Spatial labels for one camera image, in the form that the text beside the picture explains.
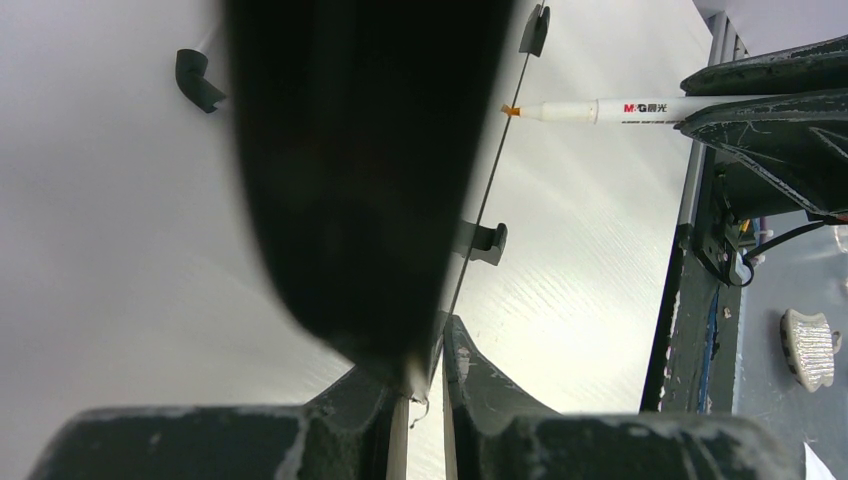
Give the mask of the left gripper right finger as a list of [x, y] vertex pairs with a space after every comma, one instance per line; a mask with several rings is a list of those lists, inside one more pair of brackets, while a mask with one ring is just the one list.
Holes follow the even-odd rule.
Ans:
[[563, 415], [474, 344], [443, 330], [450, 479], [800, 479], [803, 464], [751, 420], [727, 415]]

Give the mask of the black framed whiteboard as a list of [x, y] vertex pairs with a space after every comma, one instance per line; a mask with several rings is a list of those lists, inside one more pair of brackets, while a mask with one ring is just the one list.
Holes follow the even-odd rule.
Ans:
[[[422, 400], [512, 1], [227, 1], [175, 82], [233, 112], [262, 263], [303, 329]], [[229, 91], [207, 79], [222, 40]]]

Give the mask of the white marker pen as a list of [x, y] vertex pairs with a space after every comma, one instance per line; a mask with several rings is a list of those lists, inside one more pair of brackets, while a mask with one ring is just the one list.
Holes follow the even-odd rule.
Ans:
[[524, 106], [504, 104], [501, 111], [509, 117], [541, 122], [666, 125], [680, 123], [694, 113], [715, 105], [764, 98], [769, 98], [769, 95], [594, 99]]

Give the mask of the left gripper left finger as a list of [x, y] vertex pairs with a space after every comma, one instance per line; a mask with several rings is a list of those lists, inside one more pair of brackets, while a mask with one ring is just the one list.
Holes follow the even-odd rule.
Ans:
[[31, 479], [403, 479], [409, 402], [355, 367], [301, 405], [99, 408]]

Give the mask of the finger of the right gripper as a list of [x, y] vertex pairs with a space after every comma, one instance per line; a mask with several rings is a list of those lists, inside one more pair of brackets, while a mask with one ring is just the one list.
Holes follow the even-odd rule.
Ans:
[[845, 89], [717, 104], [676, 129], [734, 157], [808, 212], [847, 213]]
[[708, 66], [680, 83], [690, 96], [782, 95], [846, 86], [846, 36]]

